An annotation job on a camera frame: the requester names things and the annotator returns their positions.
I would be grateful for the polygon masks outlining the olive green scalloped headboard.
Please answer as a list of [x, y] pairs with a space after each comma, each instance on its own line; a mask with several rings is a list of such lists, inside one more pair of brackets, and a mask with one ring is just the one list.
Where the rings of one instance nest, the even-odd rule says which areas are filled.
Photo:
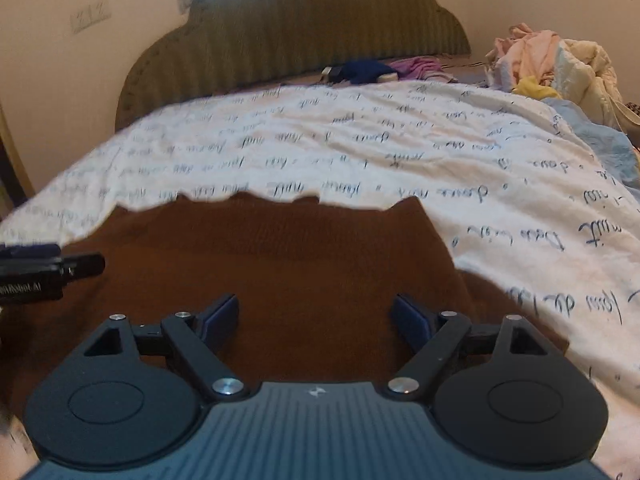
[[130, 68], [115, 128], [328, 65], [470, 52], [460, 21], [436, 0], [192, 0], [186, 22]]

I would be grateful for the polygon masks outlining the yellow cloth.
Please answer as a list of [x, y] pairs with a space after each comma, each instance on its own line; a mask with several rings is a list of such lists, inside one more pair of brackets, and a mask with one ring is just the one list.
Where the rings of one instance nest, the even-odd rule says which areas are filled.
[[521, 78], [513, 88], [512, 92], [518, 96], [527, 96], [528, 98], [541, 101], [543, 99], [561, 99], [562, 96], [550, 86], [540, 84], [535, 76], [527, 76]]

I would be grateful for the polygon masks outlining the pink and cream clothes pile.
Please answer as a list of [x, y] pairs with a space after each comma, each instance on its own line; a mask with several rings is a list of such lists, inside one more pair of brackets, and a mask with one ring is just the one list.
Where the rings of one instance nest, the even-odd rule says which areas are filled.
[[521, 78], [535, 76], [540, 84], [555, 88], [561, 99], [580, 107], [592, 122], [639, 142], [639, 107], [624, 102], [612, 60], [595, 41], [563, 39], [550, 29], [517, 24], [509, 36], [495, 40], [486, 54], [485, 70], [488, 86], [508, 93]]

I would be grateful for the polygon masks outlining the purple garment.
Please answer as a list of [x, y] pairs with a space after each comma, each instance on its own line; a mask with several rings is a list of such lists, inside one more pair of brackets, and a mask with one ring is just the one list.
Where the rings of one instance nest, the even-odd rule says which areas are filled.
[[456, 82], [454, 75], [446, 73], [442, 63], [430, 56], [414, 56], [401, 58], [387, 63], [396, 73], [399, 80], [434, 80], [439, 82]]

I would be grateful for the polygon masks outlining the light blue cloth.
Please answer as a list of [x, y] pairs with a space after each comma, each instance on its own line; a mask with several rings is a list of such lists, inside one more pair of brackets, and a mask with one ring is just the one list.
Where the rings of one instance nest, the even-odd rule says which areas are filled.
[[587, 144], [600, 160], [602, 167], [620, 180], [636, 200], [639, 200], [638, 152], [628, 136], [618, 130], [592, 122], [576, 104], [561, 99], [545, 98], [552, 107]]

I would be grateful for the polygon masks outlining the white wall socket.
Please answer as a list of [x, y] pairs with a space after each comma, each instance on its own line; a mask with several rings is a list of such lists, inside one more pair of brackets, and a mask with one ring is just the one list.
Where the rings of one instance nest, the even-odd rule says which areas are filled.
[[112, 16], [111, 5], [108, 0], [96, 0], [86, 4], [70, 14], [70, 29], [73, 34], [108, 20]]

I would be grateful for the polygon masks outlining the dark blue garment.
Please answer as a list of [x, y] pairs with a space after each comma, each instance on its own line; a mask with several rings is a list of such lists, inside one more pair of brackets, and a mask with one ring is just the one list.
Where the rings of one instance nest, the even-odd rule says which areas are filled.
[[385, 63], [375, 60], [347, 62], [342, 66], [328, 66], [322, 70], [322, 84], [378, 84], [398, 81], [399, 74]]

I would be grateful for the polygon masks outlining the brown knit garment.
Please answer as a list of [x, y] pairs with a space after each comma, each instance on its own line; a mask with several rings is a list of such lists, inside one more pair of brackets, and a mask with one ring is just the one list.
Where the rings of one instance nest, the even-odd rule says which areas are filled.
[[155, 324], [234, 295], [240, 326], [221, 357], [251, 383], [384, 380], [410, 356], [390, 322], [399, 294], [477, 323], [518, 313], [498, 286], [454, 265], [413, 197], [385, 210], [246, 193], [217, 203], [179, 198], [141, 212], [117, 208], [67, 251], [99, 252], [104, 273], [71, 284], [58, 301], [2, 313], [1, 399], [15, 413], [113, 313]]

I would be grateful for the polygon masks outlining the white script-print duvet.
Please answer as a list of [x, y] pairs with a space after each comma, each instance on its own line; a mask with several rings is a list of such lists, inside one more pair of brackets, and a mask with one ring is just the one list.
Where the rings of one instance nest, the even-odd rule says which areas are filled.
[[459, 266], [570, 338], [610, 406], [597, 463], [638, 477], [639, 201], [552, 107], [417, 81], [169, 105], [59, 174], [1, 237], [67, 244], [118, 206], [239, 191], [350, 208], [416, 198]]

